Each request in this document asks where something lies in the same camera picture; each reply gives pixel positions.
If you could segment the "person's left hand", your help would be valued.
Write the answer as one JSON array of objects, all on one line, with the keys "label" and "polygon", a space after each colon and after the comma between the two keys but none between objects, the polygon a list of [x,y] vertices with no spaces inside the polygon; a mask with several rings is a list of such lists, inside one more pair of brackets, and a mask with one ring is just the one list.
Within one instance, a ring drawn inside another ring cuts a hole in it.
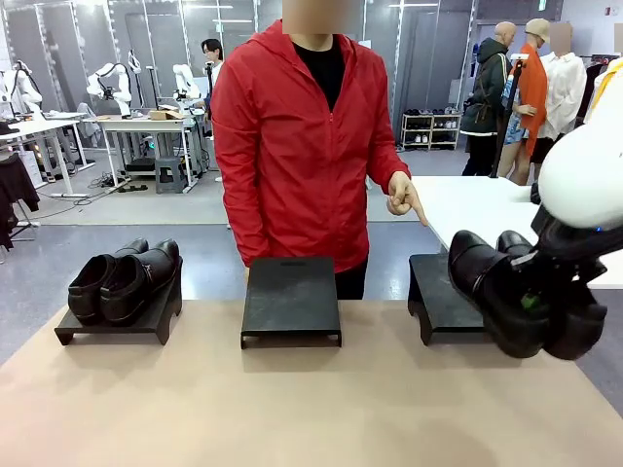
[{"label": "person's left hand", "polygon": [[424,226],[428,225],[419,194],[410,176],[403,171],[394,172],[389,180],[387,209],[395,216],[414,211],[420,222]]}]

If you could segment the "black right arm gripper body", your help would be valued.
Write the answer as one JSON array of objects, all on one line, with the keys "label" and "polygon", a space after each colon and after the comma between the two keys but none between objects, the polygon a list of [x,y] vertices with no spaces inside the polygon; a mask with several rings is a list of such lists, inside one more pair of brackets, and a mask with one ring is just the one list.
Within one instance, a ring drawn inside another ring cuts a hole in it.
[{"label": "black right arm gripper body", "polygon": [[559,292],[577,281],[581,286],[607,272],[603,257],[622,250],[622,228],[579,229],[568,226],[539,206],[531,221],[537,242],[510,233],[510,264],[518,285],[533,295]]}]

